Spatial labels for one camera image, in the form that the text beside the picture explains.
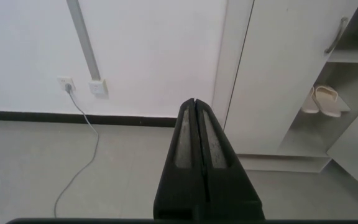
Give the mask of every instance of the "metal handle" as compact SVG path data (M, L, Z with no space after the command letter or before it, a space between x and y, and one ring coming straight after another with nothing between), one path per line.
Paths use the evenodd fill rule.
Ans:
M331 44L331 46L329 46L329 47L324 51L324 53L329 54L329 53L331 53L331 52L334 50L335 46L338 44L339 40L341 39L341 36L342 36L343 32L345 31L345 27L346 27L346 24L347 24L348 20L349 20L349 19L348 19L347 17L343 17L343 18L341 19L341 25L339 25L339 30L338 30L338 33L336 34L335 40L334 40L334 42Z

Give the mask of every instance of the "white power cord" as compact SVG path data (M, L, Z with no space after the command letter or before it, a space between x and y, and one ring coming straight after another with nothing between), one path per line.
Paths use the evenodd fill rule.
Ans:
M66 185L66 187L62 190L62 192L60 192L60 195L57 197L56 201L55 201L55 205L53 206L53 215L55 216L55 218L57 218L57 214L56 214L56 208L57 208L57 203L59 202L60 198L62 197L62 195L64 194L64 192L70 187L70 185L73 183L73 181L76 179L76 177L83 171L85 170L85 168L87 168L93 161L94 158L96 157L96 152L98 150L98 145L99 145L99 133L97 130L94 129L94 127L92 126L92 124L90 123L90 121L88 121L88 118L86 117L84 111L82 111L78 105L75 103L75 100L73 98L73 96L71 95L72 93L72 86L70 84L66 84L66 92L69 94L72 102L74 103L74 106L82 113L82 115L84 115L85 121L88 123L88 125L91 127L91 129L93 130L93 132L95 132L96 134L96 144L94 146L94 151L93 151L93 157L92 159L89 161L89 163L87 163L84 167L82 167L82 169L80 169L75 175L74 177L71 179L71 181Z

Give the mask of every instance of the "white slipper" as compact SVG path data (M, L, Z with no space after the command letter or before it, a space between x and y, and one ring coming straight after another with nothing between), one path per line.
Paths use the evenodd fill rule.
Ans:
M318 113L318 107L314 100L312 99L312 96L314 94L314 87L311 87L308 97L306 97L305 102L303 102L303 105L301 107L301 110L304 113Z
M313 95L313 99L320 111L335 118L341 116L341 110L336 103L337 98L338 93L333 88L324 85L317 86Z

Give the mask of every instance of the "wall socket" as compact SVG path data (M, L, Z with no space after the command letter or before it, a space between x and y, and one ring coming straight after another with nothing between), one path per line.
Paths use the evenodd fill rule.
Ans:
M108 95L106 80L92 80L89 82L89 88L91 93L95 95Z
M66 91L66 84L67 83L71 85L71 90L72 91L75 90L73 79L71 77L57 77L57 82L59 82L60 88L62 90Z

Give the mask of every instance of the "gray tile floor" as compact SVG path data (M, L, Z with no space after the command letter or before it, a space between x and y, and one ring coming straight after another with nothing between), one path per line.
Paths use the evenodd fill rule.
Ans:
M172 128L103 126L98 155L63 195L59 217L152 218ZM84 124L0 121L0 223L52 217L92 156ZM358 183L336 164L321 174L247 172L268 219L358 219Z

